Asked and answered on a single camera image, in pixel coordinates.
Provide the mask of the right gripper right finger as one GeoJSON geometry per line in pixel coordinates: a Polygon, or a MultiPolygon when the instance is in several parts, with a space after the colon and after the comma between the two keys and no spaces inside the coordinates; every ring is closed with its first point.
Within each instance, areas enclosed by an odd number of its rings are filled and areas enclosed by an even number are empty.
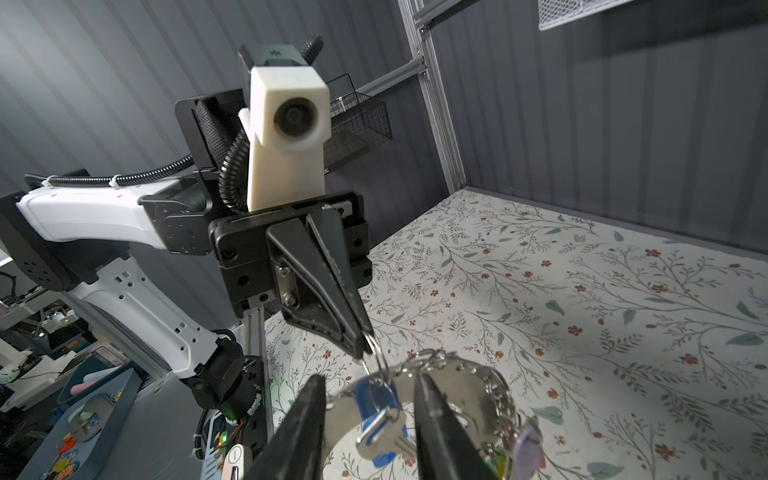
{"type": "Polygon", "coordinates": [[[419,479],[495,479],[428,374],[414,385],[419,479]]]}

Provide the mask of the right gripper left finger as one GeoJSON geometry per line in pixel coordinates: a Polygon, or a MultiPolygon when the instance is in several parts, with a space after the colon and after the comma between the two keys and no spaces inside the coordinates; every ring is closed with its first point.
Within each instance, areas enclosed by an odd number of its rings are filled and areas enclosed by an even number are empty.
{"type": "Polygon", "coordinates": [[[312,375],[244,479],[321,479],[326,379],[312,375]]]}

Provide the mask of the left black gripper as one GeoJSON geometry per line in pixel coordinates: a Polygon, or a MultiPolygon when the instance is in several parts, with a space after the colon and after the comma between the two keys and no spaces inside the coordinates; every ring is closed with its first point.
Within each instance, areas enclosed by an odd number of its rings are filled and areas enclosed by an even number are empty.
{"type": "Polygon", "coordinates": [[[193,168],[175,195],[175,250],[213,253],[233,310],[268,305],[360,360],[373,328],[359,288],[372,280],[365,202],[355,191],[246,211],[248,141],[239,89],[180,100],[175,115],[193,168]]]}

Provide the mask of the large keyring with coloured keys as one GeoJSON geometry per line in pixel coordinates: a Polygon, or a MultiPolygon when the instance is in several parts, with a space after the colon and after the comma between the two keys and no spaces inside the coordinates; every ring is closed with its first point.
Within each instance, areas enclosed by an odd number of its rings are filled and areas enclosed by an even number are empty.
{"type": "MultiPolygon", "coordinates": [[[[522,419],[510,388],[492,367],[458,356],[454,352],[426,349],[378,376],[394,382],[402,408],[413,405],[414,385],[419,374],[428,374],[444,395],[449,408],[464,428],[483,461],[500,479],[530,479],[545,465],[538,419],[522,419]]],[[[351,431],[362,431],[362,419],[353,398],[354,384],[327,398],[324,453],[351,431]]]]}

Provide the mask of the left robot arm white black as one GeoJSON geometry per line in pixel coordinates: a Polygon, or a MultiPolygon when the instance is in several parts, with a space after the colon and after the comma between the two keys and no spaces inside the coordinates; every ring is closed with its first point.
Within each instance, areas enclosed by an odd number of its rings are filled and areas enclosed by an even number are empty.
{"type": "Polygon", "coordinates": [[[107,312],[158,354],[197,404],[238,421],[261,387],[230,333],[196,323],[141,271],[129,249],[213,254],[233,311],[278,307],[292,326],[355,359],[374,331],[359,288],[371,280],[360,194],[347,191],[244,205],[247,137],[241,90],[179,101],[191,152],[162,168],[113,178],[84,170],[27,175],[28,190],[1,200],[1,240],[22,272],[107,312]]]}

